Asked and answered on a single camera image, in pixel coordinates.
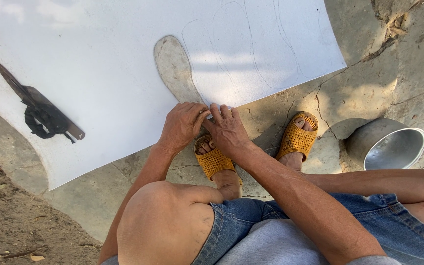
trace metal pot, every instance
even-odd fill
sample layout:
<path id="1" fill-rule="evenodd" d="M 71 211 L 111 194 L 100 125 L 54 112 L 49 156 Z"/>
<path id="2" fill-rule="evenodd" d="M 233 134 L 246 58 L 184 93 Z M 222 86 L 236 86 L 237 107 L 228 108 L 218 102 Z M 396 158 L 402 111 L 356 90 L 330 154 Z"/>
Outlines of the metal pot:
<path id="1" fill-rule="evenodd" d="M 356 129 L 346 151 L 364 170 L 409 168 L 424 150 L 424 131 L 387 118 L 377 118 Z"/>

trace dirt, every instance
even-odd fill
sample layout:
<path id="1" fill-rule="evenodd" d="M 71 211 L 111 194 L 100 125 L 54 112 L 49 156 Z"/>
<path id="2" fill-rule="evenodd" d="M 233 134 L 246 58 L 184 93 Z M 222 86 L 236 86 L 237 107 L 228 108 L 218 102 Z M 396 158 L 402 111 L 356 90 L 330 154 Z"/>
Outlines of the dirt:
<path id="1" fill-rule="evenodd" d="M 96 264 L 100 248 L 77 222 L 0 169 L 0 265 Z"/>

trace cracked concrete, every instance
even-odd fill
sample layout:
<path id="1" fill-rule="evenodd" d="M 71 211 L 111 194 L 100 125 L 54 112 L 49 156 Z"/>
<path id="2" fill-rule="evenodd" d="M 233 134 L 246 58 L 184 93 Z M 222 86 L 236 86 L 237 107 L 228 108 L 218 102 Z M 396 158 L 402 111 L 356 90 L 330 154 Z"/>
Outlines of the cracked concrete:
<path id="1" fill-rule="evenodd" d="M 313 113 L 319 121 L 318 137 L 303 172 L 315 174 L 361 170 L 349 159 L 344 139 L 375 118 L 424 129 L 424 1 L 337 0 L 326 5 L 349 66 L 238 108 L 250 139 L 271 156 L 277 154 L 293 115 Z M 104 240 L 148 153 L 146 148 L 46 191 L 37 155 L 0 117 L 0 164 L 8 176 L 43 196 L 99 240 Z M 413 168 L 424 168 L 424 154 Z M 244 182 L 244 197 L 272 199 L 239 166 L 237 172 Z M 197 164 L 193 143 L 175 157 L 167 180 L 214 186 Z"/>

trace white foam sheet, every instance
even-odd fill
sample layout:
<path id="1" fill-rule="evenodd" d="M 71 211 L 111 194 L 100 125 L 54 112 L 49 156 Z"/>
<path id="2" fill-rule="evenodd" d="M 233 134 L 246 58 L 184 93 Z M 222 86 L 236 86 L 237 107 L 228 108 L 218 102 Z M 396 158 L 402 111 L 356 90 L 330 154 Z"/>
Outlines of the white foam sheet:
<path id="1" fill-rule="evenodd" d="M 165 35 L 185 47 L 206 103 L 243 105 L 346 66 L 323 0 L 0 0 L 0 63 L 86 134 L 31 134 L 0 75 L 0 115 L 37 151 L 50 189 L 159 139 L 177 104 L 154 62 Z"/>

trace yellow sandal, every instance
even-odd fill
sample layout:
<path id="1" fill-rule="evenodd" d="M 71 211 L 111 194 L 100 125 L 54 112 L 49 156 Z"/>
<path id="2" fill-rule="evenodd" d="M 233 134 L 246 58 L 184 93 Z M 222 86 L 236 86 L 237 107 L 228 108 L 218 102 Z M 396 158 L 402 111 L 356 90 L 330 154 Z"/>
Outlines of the yellow sandal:
<path id="1" fill-rule="evenodd" d="M 308 121 L 312 126 L 313 131 L 310 132 L 297 127 L 295 125 L 295 120 L 297 118 L 304 118 L 304 120 Z M 283 155 L 290 152 L 303 153 L 302 162 L 307 160 L 310 149 L 315 142 L 317 130 L 318 120 L 314 115 L 304 111 L 297 113 L 291 119 L 289 125 L 286 128 L 286 131 L 284 132 L 284 136 L 282 137 L 281 141 L 281 147 L 279 149 L 278 155 L 276 156 L 276 160 L 279 160 Z"/>
<path id="2" fill-rule="evenodd" d="M 202 144 L 205 142 L 208 143 L 210 140 L 212 140 L 211 135 L 204 135 L 197 139 L 196 144 L 194 145 L 194 153 L 196 154 L 197 161 L 202 167 L 207 178 L 212 181 L 212 175 L 223 169 L 231 169 L 237 172 L 233 167 L 232 160 L 227 158 L 217 147 L 205 155 L 201 155 L 199 153 L 199 149 L 202 147 Z M 243 187 L 243 181 L 241 178 L 240 186 Z"/>

